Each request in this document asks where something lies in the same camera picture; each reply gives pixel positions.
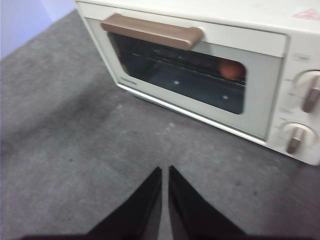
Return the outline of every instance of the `orange object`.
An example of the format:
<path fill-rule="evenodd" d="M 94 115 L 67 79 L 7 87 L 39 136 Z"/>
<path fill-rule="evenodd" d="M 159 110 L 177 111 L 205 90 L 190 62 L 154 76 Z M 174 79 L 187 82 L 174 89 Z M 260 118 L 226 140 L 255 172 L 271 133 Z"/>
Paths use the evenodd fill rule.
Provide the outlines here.
<path fill-rule="evenodd" d="M 239 79 L 246 75 L 246 68 L 238 61 L 222 58 L 219 61 L 219 70 L 226 79 Z"/>

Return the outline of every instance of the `oven dial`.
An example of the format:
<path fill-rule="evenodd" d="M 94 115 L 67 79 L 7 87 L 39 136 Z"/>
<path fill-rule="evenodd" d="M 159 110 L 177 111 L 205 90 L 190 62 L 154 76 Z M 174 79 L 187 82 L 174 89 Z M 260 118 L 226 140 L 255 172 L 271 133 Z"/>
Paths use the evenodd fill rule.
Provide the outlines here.
<path fill-rule="evenodd" d="M 296 122 L 286 122 L 281 126 L 281 136 L 288 139 L 286 152 L 295 154 L 303 146 L 312 146 L 318 141 L 317 133 L 310 127 Z"/>
<path fill-rule="evenodd" d="M 320 71 L 307 71 L 300 74 L 294 84 L 303 98 L 301 109 L 305 113 L 313 112 L 316 105 L 320 105 Z"/>

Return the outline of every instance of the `brown knob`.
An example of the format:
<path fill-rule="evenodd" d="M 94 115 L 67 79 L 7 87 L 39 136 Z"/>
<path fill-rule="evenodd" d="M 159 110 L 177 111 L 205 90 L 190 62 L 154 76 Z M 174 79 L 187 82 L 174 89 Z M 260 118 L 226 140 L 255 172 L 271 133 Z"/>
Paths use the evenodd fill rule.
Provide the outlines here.
<path fill-rule="evenodd" d="M 308 92 L 305 96 L 303 105 L 302 105 L 302 110 L 306 113 L 311 113 L 317 102 L 320 99 L 320 75 L 316 76 L 308 89 Z"/>
<path fill-rule="evenodd" d="M 296 127 L 286 148 L 288 154 L 295 154 L 304 140 L 306 131 L 303 128 Z"/>

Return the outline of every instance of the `warning sticker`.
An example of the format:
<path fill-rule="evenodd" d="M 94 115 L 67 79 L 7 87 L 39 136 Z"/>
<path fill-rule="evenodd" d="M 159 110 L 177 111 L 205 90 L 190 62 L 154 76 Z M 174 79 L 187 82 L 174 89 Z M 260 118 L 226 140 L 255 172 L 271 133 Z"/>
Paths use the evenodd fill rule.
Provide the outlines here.
<path fill-rule="evenodd" d="M 291 16 L 297 19 L 320 21 L 320 8 L 296 7 Z"/>

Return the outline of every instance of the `red triangle sticker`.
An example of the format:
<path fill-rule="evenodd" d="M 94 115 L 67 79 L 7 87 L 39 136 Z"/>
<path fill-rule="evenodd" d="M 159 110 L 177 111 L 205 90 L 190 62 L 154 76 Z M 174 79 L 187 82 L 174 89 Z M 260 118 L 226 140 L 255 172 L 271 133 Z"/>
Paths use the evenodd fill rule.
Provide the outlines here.
<path fill-rule="evenodd" d="M 316 9 L 308 9 L 302 12 L 298 12 L 292 17 L 299 19 L 320 20 L 320 12 L 318 12 Z"/>

